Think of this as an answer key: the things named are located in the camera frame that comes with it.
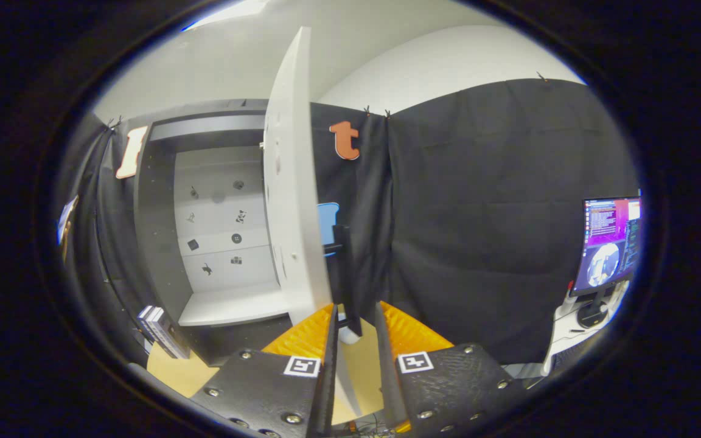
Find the white wall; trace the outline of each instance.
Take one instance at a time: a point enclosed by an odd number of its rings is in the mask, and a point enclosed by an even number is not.
[[[407,41],[350,73],[319,100],[384,114],[451,92],[515,78],[583,83],[569,67],[507,27],[460,26]]]
[[[144,53],[100,95],[102,121],[217,99],[267,99],[301,26],[312,28],[315,102],[375,56],[435,30],[498,25],[450,0],[271,0],[255,16],[178,33]]]

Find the shelf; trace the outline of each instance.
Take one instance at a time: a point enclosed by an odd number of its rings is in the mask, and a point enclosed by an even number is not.
[[[284,294],[280,286],[273,281],[244,288],[194,293],[186,304],[178,324],[236,324],[286,313],[288,305]]]

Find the white door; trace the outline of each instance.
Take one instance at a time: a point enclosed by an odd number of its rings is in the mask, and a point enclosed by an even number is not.
[[[264,117],[264,198],[278,281],[298,324],[332,302],[318,217],[308,95],[310,29],[286,52]]]

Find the monitor stand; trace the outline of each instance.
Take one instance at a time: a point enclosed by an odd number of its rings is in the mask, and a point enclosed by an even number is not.
[[[584,305],[578,309],[578,324],[580,324],[581,327],[594,327],[607,318],[607,304],[602,302],[602,299],[608,291],[612,293],[613,287],[596,292],[595,299],[591,304]]]

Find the blue object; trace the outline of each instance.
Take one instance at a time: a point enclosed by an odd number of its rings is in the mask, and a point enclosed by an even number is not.
[[[337,212],[340,211],[338,203],[318,204],[318,222],[321,226],[321,244],[329,245],[334,243],[334,231],[332,227],[337,224]],[[324,257],[333,256],[336,252],[330,252]]]

